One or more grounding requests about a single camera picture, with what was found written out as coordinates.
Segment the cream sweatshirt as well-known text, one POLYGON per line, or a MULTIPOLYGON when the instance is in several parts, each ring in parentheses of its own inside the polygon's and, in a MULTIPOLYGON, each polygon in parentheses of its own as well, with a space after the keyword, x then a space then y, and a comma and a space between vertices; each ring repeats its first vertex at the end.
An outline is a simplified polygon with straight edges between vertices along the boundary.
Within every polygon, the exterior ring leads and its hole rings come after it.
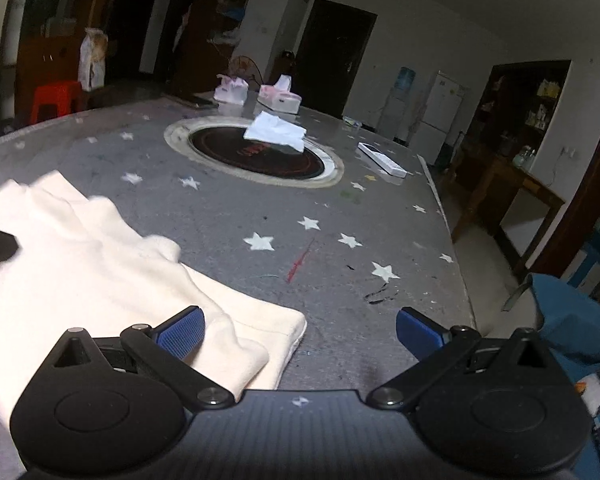
POLYGON ((59 172, 4 183, 0 231, 19 246, 0 263, 0 422, 70 327, 114 336, 201 308, 204 340, 186 363, 235 396, 275 389, 306 331, 299 311, 189 268, 178 244, 141 236, 111 200, 82 195, 59 172))

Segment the red plastic stool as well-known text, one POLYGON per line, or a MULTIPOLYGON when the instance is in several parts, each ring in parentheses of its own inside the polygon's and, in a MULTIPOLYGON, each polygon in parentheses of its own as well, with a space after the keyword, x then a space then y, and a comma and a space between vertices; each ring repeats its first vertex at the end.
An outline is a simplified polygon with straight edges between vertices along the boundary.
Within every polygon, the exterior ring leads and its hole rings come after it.
POLYGON ((37 86, 33 92, 30 123, 42 120, 42 110, 53 107, 55 116, 62 117, 83 110, 83 88, 77 80, 60 80, 37 86))

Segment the white paper bag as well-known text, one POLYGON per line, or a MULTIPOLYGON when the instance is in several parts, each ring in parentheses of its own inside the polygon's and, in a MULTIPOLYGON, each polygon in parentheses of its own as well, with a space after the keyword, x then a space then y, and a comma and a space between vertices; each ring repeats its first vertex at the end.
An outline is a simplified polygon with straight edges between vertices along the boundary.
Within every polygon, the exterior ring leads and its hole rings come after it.
POLYGON ((107 47, 108 37, 102 30, 85 29, 78 69, 78 81, 85 92, 97 90, 105 85, 107 47))

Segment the blue sofa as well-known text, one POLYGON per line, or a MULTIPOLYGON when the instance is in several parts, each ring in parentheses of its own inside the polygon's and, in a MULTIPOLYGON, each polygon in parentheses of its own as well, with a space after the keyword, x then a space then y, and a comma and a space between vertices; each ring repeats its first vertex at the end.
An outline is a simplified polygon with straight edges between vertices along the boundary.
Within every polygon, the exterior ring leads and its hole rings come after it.
MULTIPOLYGON (((506 300, 489 335, 507 338, 523 327, 538 332, 574 386, 600 367, 600 304, 558 278, 527 275, 506 300)), ((580 479, 600 479, 600 456, 593 436, 574 474, 580 479)))

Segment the dark wooden side table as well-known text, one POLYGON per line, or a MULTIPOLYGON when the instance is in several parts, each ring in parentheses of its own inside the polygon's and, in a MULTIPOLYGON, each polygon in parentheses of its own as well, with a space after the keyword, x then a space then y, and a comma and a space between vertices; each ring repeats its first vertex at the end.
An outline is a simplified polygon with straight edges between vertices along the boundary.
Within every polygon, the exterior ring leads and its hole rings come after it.
POLYGON ((494 155, 484 166, 476 187, 452 229, 452 241, 458 242, 471 224, 481 224, 494 238, 516 279, 521 281, 528 273, 531 256, 565 203, 563 198, 527 170, 515 166, 501 155, 494 155), (512 226, 515 220, 540 222, 523 248, 517 248, 506 232, 506 228, 512 226))

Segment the white remote control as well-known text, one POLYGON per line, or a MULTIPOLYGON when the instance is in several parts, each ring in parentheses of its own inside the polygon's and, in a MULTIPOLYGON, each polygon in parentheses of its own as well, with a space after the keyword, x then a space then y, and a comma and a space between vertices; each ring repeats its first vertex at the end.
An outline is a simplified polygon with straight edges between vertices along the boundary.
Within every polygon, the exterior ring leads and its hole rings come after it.
POLYGON ((373 145, 358 142, 358 149, 390 176, 400 179, 406 177, 407 171, 404 168, 373 145))

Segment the round induction cooktop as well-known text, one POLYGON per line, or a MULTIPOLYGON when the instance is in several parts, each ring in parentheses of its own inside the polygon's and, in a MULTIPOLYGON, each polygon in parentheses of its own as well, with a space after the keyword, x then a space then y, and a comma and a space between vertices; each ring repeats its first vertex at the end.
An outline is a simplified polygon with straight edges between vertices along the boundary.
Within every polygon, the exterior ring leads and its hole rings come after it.
POLYGON ((167 126, 163 137, 192 162, 242 180, 284 188, 330 188, 343 177, 344 163, 331 148, 304 139, 304 150, 297 152, 246 140, 250 124, 241 117, 189 118, 167 126))

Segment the water dispenser with blue bottle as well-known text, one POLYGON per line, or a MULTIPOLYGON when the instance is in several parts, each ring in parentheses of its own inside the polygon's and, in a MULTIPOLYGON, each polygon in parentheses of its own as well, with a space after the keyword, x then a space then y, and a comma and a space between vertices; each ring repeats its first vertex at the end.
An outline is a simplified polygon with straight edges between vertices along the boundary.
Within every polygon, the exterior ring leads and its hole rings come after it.
POLYGON ((399 133, 400 125, 408 107, 408 100, 416 73, 402 66, 391 87, 376 127, 377 132, 389 140, 399 133))

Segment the white tissue paper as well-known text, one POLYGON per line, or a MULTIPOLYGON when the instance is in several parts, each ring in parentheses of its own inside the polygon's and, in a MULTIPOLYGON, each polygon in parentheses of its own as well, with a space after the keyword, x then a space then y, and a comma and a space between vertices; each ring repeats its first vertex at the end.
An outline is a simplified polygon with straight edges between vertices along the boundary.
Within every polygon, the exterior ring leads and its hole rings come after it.
POLYGON ((245 140, 288 146, 298 153, 304 151, 305 136, 305 128, 267 112, 254 118, 244 133, 245 140))

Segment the small clear plastic box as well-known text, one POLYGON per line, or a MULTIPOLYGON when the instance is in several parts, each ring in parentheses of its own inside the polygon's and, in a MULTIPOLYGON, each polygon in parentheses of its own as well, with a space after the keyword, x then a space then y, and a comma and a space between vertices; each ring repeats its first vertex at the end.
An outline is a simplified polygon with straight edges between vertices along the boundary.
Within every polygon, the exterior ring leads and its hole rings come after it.
POLYGON ((342 121, 347 124, 348 126, 352 127, 352 128, 362 128, 363 127, 363 123, 360 122, 357 119, 348 117, 348 116, 343 116, 342 121))

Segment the black smartphone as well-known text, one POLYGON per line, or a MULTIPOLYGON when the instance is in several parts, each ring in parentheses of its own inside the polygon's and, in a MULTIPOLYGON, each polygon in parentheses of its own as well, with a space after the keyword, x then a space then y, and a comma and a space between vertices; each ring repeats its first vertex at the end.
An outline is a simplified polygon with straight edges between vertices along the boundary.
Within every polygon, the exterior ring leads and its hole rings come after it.
POLYGON ((194 110, 215 110, 219 107, 217 102, 202 98, 201 96, 195 96, 194 94, 192 96, 176 96, 171 93, 163 93, 162 95, 171 101, 193 108, 194 110))

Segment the white refrigerator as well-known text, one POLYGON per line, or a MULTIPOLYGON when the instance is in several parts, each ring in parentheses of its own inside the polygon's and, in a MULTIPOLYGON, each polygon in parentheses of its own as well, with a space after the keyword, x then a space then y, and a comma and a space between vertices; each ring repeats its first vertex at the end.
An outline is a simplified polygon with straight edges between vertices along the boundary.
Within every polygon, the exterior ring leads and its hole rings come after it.
POLYGON ((465 87, 441 72, 431 81, 410 141, 410 148, 428 165, 436 162, 465 93, 465 87))

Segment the small pink tissue pack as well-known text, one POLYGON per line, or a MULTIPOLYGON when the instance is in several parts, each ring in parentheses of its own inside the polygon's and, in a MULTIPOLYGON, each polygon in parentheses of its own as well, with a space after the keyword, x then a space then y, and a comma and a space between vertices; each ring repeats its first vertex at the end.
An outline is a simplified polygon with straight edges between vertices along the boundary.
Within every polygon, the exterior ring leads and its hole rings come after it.
POLYGON ((216 102, 244 106, 248 99, 249 84, 240 77, 218 75, 219 85, 214 89, 213 99, 216 102))

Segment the pink tissue box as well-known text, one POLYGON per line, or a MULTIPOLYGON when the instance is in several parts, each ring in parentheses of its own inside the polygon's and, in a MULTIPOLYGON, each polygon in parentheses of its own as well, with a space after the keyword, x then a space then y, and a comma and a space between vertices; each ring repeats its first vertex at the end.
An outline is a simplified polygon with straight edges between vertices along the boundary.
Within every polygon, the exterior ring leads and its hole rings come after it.
POLYGON ((262 84, 258 102, 274 112, 297 115, 302 97, 291 91, 291 76, 282 75, 275 84, 262 84))

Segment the electric fan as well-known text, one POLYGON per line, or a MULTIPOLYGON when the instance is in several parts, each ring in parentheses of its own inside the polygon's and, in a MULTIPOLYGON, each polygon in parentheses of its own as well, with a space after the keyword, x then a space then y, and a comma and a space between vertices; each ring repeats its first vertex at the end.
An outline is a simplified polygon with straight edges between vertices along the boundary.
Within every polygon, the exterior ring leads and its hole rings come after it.
POLYGON ((251 91, 258 92, 260 90, 262 74, 256 62, 247 55, 238 55, 230 60, 228 64, 228 74, 232 78, 240 78, 244 80, 251 91))

